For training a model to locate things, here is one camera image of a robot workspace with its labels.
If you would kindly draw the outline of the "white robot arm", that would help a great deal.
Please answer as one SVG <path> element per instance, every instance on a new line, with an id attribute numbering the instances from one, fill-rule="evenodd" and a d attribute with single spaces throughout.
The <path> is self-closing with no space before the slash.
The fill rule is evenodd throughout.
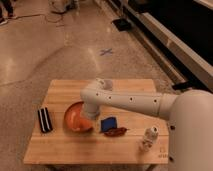
<path id="1" fill-rule="evenodd" d="M 123 92 L 115 91 L 110 80 L 95 79 L 81 90 L 80 97 L 83 114 L 91 119 L 104 105 L 166 120 L 169 171 L 213 171 L 213 93 Z"/>

